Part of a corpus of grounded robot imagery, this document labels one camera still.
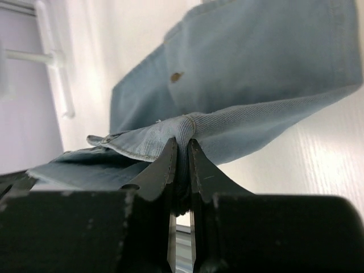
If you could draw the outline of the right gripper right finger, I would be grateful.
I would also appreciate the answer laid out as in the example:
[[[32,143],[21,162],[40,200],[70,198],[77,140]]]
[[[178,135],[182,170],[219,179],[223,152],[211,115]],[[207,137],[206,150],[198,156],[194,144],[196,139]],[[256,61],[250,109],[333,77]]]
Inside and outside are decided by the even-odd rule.
[[[188,145],[194,272],[362,272],[363,223],[345,198],[258,195]]]

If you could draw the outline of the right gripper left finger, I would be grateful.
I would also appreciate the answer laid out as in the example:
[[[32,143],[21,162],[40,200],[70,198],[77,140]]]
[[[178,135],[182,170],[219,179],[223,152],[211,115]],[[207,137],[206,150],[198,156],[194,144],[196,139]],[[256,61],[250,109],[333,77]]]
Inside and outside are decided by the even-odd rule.
[[[2,272],[174,272],[177,143],[117,191],[30,188],[1,176]]]

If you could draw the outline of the light blue denim garment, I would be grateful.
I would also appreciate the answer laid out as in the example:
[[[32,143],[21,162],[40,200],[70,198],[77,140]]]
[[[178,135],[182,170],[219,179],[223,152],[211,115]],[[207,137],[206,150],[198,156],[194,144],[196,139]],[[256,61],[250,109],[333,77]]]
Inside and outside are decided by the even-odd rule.
[[[74,189],[117,189],[178,145],[224,164],[362,84],[354,1],[213,1],[190,10],[113,89],[110,132],[28,175]]]

